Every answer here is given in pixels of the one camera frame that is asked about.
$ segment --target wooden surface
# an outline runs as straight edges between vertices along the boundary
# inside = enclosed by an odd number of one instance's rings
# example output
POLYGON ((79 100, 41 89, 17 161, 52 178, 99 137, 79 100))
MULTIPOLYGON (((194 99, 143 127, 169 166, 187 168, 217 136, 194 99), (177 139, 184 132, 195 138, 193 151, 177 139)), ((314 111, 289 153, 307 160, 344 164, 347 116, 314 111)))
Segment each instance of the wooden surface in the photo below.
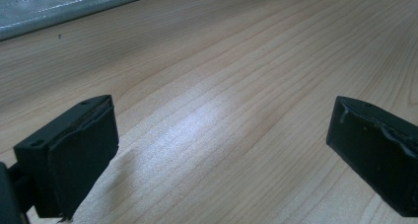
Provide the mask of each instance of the wooden surface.
POLYGON ((418 124, 418 0, 144 0, 1 42, 0 64, 9 166, 114 97, 120 148, 74 223, 417 222, 325 135, 337 95, 418 124))

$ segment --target tabletop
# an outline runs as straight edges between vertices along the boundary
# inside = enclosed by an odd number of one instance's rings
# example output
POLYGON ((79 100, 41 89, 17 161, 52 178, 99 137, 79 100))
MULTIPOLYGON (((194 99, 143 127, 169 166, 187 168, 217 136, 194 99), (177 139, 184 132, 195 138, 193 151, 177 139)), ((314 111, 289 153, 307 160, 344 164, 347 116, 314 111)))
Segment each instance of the tabletop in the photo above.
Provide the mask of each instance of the tabletop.
POLYGON ((417 26, 418 0, 141 0, 5 40, 0 160, 111 94, 73 223, 418 223, 325 143, 339 95, 418 124, 417 26))

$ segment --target wood grain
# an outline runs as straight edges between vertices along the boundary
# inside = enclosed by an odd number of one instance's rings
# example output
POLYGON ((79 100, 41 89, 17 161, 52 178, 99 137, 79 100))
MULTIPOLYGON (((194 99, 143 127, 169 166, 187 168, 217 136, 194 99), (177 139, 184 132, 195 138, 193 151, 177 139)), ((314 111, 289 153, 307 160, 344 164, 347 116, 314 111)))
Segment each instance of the wood grain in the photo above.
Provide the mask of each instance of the wood grain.
POLYGON ((325 144, 337 95, 418 124, 417 3, 143 0, 3 41, 0 159, 112 94, 120 148, 74 223, 417 223, 325 144))

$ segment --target light brown wood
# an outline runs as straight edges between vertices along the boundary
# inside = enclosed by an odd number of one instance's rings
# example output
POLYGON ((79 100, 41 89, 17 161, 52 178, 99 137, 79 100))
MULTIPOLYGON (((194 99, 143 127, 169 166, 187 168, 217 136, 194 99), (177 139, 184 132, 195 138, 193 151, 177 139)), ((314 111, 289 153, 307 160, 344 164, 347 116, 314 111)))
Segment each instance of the light brown wood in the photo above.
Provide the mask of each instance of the light brown wood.
POLYGON ((325 135, 337 95, 418 124, 417 3, 143 0, 1 42, 0 160, 112 94, 120 148, 74 223, 416 223, 325 135))

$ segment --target wooden table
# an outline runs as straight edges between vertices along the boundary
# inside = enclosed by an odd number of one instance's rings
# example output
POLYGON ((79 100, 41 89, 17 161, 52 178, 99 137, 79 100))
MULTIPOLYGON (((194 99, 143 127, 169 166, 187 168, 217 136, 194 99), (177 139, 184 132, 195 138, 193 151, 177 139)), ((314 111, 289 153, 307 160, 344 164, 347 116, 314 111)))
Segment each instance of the wooden table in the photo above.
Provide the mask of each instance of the wooden table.
POLYGON ((337 95, 418 124, 418 0, 143 0, 3 41, 0 64, 8 166, 113 95, 120 148, 74 223, 418 222, 325 144, 337 95))

